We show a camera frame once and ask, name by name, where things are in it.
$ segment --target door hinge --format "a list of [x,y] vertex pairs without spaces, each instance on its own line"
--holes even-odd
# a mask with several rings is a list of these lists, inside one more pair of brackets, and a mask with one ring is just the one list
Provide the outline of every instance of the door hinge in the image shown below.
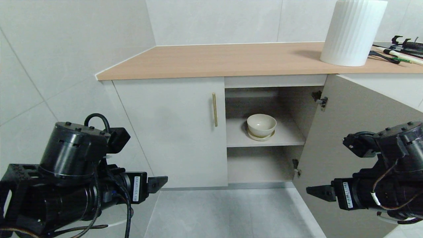
[[311,96],[313,97],[313,100],[320,105],[320,110],[324,110],[327,104],[327,97],[321,98],[321,91],[313,92],[311,93]]
[[294,172],[297,175],[297,177],[298,178],[301,177],[301,172],[302,171],[301,171],[301,169],[298,169],[299,161],[297,159],[293,159],[292,160],[292,164],[294,165]]

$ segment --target white bowl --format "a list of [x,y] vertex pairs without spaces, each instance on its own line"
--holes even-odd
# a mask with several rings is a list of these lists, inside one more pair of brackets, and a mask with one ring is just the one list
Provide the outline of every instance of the white bowl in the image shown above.
[[266,114],[254,114],[247,119],[248,129],[256,137],[265,137],[275,130],[276,120]]

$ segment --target open cabinet door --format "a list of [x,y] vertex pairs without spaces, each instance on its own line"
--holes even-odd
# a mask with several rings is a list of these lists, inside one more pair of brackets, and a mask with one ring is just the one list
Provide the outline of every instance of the open cabinet door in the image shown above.
[[294,185],[327,238],[382,238],[396,226],[380,221],[376,211],[341,210],[338,202],[326,202],[306,193],[309,186],[328,185],[334,178],[351,177],[361,168],[371,168],[377,158],[359,158],[342,139],[359,131],[379,132],[409,121],[423,120],[423,113],[394,99],[356,84],[342,75],[329,75],[318,107]]

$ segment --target plate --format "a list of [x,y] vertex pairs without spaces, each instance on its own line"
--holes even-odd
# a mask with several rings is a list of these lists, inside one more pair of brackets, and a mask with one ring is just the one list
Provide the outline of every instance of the plate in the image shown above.
[[248,135],[250,136],[250,138],[255,140],[255,141],[268,141],[275,134],[275,131],[273,131],[270,135],[268,135],[266,137],[257,137],[254,134],[252,134],[249,129],[247,129],[247,132],[248,132]]

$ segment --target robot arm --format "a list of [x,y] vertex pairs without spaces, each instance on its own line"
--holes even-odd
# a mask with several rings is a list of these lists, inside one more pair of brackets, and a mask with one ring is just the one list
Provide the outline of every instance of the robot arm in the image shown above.
[[[94,116],[103,119],[105,130],[88,126]],[[22,238],[52,238],[63,234],[57,229],[65,225],[91,220],[75,236],[81,237],[93,228],[102,210],[123,203],[128,206],[128,237],[131,204],[142,203],[168,181],[167,176],[147,177],[146,172],[126,172],[107,164],[106,154],[119,153],[129,139],[125,128],[110,128],[97,113],[89,115],[84,125],[57,122],[40,164],[9,164],[0,181],[0,238],[11,237],[13,231]],[[5,207],[9,192],[12,196]]]
[[[377,155],[371,169],[331,185],[308,187],[307,193],[328,202],[338,198],[340,209],[371,209],[381,220],[413,224],[423,220],[423,124],[408,122],[379,133],[358,132],[343,144],[361,158]],[[386,212],[391,218],[381,217]]]

